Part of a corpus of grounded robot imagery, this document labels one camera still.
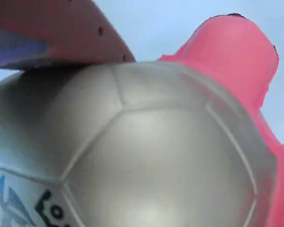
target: pink plastic toy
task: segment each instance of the pink plastic toy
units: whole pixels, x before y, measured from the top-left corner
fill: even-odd
[[[260,107],[279,63],[268,38],[239,15],[216,16],[200,25],[176,54],[163,55],[223,84],[246,108],[278,160],[275,195],[268,227],[284,227],[284,145],[270,130]]]

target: silver soccer ball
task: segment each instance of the silver soccer ball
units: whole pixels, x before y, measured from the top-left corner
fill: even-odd
[[[0,227],[261,227],[275,165],[240,103],[184,66],[0,83]]]

